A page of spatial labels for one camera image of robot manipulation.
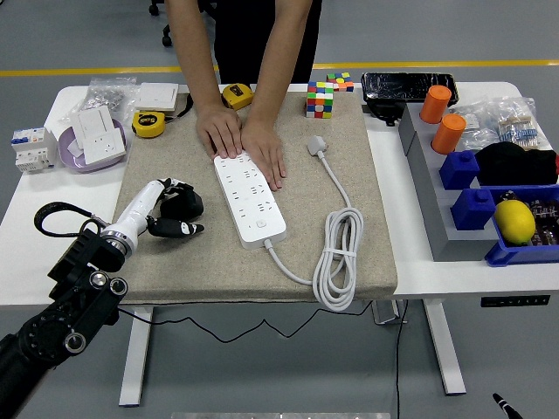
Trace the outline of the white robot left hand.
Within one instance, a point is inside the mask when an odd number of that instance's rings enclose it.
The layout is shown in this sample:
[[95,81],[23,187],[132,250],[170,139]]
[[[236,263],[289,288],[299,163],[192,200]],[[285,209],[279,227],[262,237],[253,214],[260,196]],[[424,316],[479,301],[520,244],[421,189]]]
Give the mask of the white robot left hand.
[[125,208],[116,223],[100,235],[127,256],[134,253],[138,236],[148,231],[155,237],[191,237],[204,231],[192,221],[204,212],[194,188],[174,178],[149,182]]

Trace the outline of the person's right hand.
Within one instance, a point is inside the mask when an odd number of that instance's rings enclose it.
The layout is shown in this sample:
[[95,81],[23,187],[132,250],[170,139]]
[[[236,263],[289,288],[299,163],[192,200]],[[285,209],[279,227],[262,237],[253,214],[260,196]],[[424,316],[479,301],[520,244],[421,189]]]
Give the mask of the person's right hand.
[[197,107],[197,134],[210,158],[235,158],[242,152],[242,123],[237,113],[223,105]]

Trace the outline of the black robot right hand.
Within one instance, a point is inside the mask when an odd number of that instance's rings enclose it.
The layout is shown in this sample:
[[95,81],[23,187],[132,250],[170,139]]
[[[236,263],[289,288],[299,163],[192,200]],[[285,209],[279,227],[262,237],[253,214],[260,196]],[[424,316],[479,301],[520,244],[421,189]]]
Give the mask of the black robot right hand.
[[513,408],[502,396],[493,393],[493,399],[505,413],[508,419],[523,419],[523,416]]

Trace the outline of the person's left hand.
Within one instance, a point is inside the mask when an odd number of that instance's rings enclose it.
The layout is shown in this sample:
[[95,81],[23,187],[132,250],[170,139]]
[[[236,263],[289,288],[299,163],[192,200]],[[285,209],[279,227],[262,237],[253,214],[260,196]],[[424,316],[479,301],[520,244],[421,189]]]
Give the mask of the person's left hand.
[[283,187],[286,165],[280,137],[273,124],[249,119],[241,129],[241,143],[265,177],[271,191]]

